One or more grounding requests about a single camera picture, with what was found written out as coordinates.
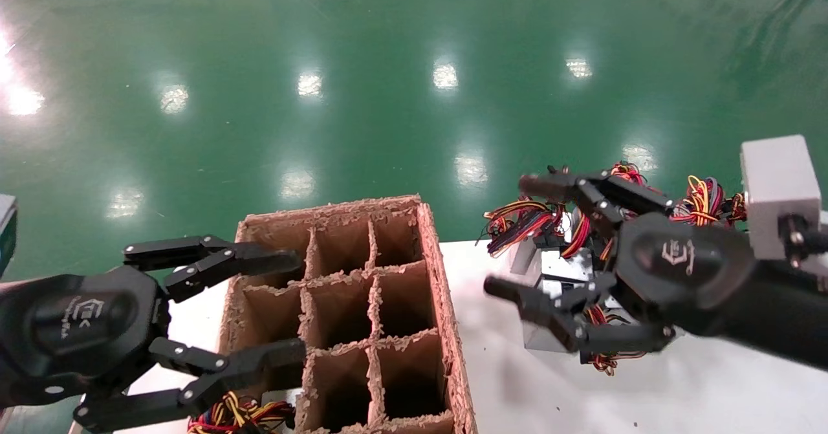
cardboard box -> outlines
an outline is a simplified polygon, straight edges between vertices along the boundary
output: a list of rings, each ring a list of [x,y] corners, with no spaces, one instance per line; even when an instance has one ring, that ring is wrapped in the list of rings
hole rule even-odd
[[[296,432],[476,434],[437,232],[419,196],[251,215],[236,241],[305,258],[296,274],[231,279],[219,337],[223,354],[304,340],[301,368],[250,390],[301,386]]]

robotic hand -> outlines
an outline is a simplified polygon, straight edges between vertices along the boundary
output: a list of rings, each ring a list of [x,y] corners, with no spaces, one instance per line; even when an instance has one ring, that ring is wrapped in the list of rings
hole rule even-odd
[[[2,239],[14,237],[14,207],[0,216],[8,220],[0,224]],[[3,243],[3,257],[13,245]],[[163,286],[145,273],[175,266],[186,267]],[[302,266],[295,251],[210,235],[127,246],[124,265],[95,276],[0,284],[0,408],[85,393],[74,419],[94,433],[198,416],[229,390],[260,381],[265,368],[277,369],[278,378],[280,367],[302,363],[305,345],[282,340],[227,356],[188,348],[166,339],[169,299],[184,301],[236,274]],[[122,395],[156,363],[198,379],[184,389]]]
[[[591,216],[598,233],[613,239],[610,257],[604,271],[595,273],[586,287],[557,298],[498,277],[486,278],[485,292],[515,302],[522,320],[548,328],[570,352],[660,351],[673,340],[678,326],[828,370],[828,295],[822,278],[804,267],[806,257],[828,249],[810,212],[812,193],[801,197],[808,198],[804,208],[779,196],[777,185],[774,196],[763,202],[748,158],[743,146],[745,182],[757,190],[754,212],[774,208],[769,210],[772,215],[758,219],[772,225],[763,232],[771,237],[754,239],[756,233],[748,237],[716,225],[677,224],[668,217],[671,199],[606,171],[521,178],[521,192],[553,203],[574,202],[583,215]],[[797,171],[787,174],[808,177]],[[801,187],[802,179],[793,183]],[[625,219],[619,208],[636,216]],[[816,209],[818,219],[819,201]],[[748,219],[753,228],[749,202]],[[782,258],[757,259],[757,245],[777,246]],[[638,324],[591,325],[576,319],[607,296],[617,299]]]

corrugated cardboard edge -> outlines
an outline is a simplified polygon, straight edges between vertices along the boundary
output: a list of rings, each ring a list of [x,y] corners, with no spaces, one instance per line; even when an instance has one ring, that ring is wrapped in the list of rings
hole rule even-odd
[[[455,307],[452,305],[449,281],[446,278],[446,269],[443,267],[443,254],[440,251],[437,229],[434,227],[434,217],[428,204],[420,204],[417,210],[417,221],[420,228],[423,258],[426,260],[429,275],[431,275],[431,291],[435,307],[439,310],[437,326],[442,336],[443,362],[446,367],[446,376],[449,379],[449,399],[452,402],[453,415],[455,415],[455,434],[477,434],[471,392],[468,390],[463,347],[455,318]]]
[[[402,211],[422,203],[420,195],[395,196],[391,198],[360,199],[348,203],[328,204],[316,208],[294,211],[277,211],[266,215],[248,215],[240,222],[239,230],[256,228],[259,225],[286,222],[287,225],[317,224],[325,225],[325,218],[339,215],[368,216],[378,210]]]
[[[383,434],[425,434],[426,432],[443,432],[441,425],[452,425],[453,414],[451,411],[444,411],[439,415],[425,415],[421,417],[398,418],[392,422],[378,426],[378,431]]]

printed logo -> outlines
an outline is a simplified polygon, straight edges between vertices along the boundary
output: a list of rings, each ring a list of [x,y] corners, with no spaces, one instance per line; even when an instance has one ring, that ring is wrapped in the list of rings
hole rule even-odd
[[[80,301],[81,296],[77,295],[69,302],[68,307],[63,313],[63,319],[60,320],[60,339],[69,337],[69,331],[72,329],[72,323],[80,321],[78,328],[92,327],[92,320],[101,316],[101,311],[104,310],[104,301],[100,299],[86,299]]]
[[[687,263],[685,272],[687,275],[692,275],[693,263],[695,262],[695,246],[693,246],[692,240],[687,240],[684,245],[678,240],[665,242],[662,246],[662,257],[673,266]]]

cardboard divider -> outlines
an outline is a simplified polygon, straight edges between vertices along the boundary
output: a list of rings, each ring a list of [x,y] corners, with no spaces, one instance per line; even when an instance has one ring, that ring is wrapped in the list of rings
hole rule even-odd
[[[369,358],[365,349],[352,346],[341,352],[313,352],[303,378],[296,431],[319,428],[340,432],[346,426],[367,425],[372,398],[369,390]]]
[[[437,326],[426,263],[378,273],[381,336],[405,337]]]
[[[379,340],[376,355],[389,419],[440,415],[449,409],[437,330],[416,338]]]
[[[420,233],[414,211],[373,216],[376,265],[401,266],[422,260]]]
[[[373,330],[369,318],[372,284],[373,276],[364,277],[358,272],[308,284],[302,297],[305,343],[317,349],[328,349],[370,337]]]
[[[274,289],[268,286],[248,286],[245,296],[245,330],[242,339],[236,341],[235,350],[277,340],[296,339],[299,336],[302,313],[298,287]],[[283,366],[276,371],[267,370],[263,386],[258,392],[293,389],[301,386],[302,363]]]
[[[379,434],[453,434],[455,417],[449,411],[441,415],[397,419],[379,429]]]
[[[260,228],[249,234],[248,242],[259,243],[271,249],[288,248],[299,253],[303,262],[307,262],[308,245],[311,244],[311,229],[307,225],[275,224],[268,228]],[[293,272],[269,273],[245,278],[245,284],[251,286],[267,285],[275,288],[287,287],[291,281],[301,281],[307,266]]]
[[[314,275],[308,279],[367,268],[371,257],[368,224],[369,220],[363,218],[349,224],[329,222],[325,227],[317,228],[314,232],[316,246],[311,248]]]

